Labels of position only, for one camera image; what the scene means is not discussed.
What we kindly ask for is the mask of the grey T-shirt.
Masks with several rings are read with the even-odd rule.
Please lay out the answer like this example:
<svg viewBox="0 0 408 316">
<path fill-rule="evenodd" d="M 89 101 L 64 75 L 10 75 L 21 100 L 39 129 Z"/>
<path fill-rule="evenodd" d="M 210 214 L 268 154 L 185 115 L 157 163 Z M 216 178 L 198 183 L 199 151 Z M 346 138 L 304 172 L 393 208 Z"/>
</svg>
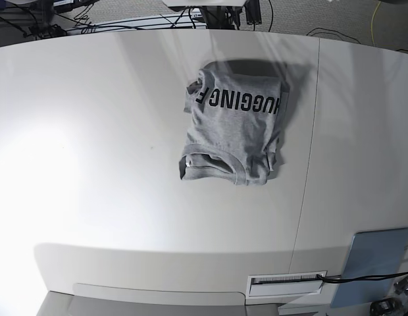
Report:
<svg viewBox="0 0 408 316">
<path fill-rule="evenodd" d="M 289 86 L 281 66 L 263 60 L 212 62 L 186 88 L 191 124 L 181 180 L 221 178 L 262 186 L 275 169 Z"/>
</svg>

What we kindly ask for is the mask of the blue-grey flat panel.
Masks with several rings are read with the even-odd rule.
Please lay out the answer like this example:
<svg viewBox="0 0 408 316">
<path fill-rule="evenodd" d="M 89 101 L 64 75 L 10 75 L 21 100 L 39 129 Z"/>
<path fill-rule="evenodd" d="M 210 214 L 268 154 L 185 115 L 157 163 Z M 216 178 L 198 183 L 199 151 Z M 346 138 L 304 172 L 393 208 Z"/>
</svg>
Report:
<svg viewBox="0 0 408 316">
<path fill-rule="evenodd" d="M 397 273 L 408 245 L 408 227 L 358 232 L 353 236 L 341 277 Z M 392 281 L 353 281 L 337 287 L 331 308 L 370 303 L 382 299 Z"/>
</svg>

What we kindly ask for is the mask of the black device on floor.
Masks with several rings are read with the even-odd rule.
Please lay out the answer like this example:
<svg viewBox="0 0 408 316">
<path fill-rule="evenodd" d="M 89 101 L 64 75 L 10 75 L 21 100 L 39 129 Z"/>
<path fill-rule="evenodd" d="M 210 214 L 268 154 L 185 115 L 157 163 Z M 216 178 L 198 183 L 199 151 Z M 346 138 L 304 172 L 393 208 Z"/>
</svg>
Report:
<svg viewBox="0 0 408 316">
<path fill-rule="evenodd" d="M 401 304 L 397 300 L 393 298 L 387 298 L 384 300 L 372 302 L 370 305 L 369 315 L 370 316 L 394 315 L 398 313 L 400 309 Z"/>
</svg>

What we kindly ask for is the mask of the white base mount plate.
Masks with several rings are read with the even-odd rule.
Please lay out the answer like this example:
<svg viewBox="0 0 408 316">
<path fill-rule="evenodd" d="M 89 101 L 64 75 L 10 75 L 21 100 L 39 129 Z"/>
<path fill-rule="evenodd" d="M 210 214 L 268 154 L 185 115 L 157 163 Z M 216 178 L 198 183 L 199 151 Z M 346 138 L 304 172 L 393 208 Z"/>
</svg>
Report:
<svg viewBox="0 0 408 316">
<path fill-rule="evenodd" d="M 162 0 L 167 7 L 242 7 L 246 0 Z"/>
</svg>

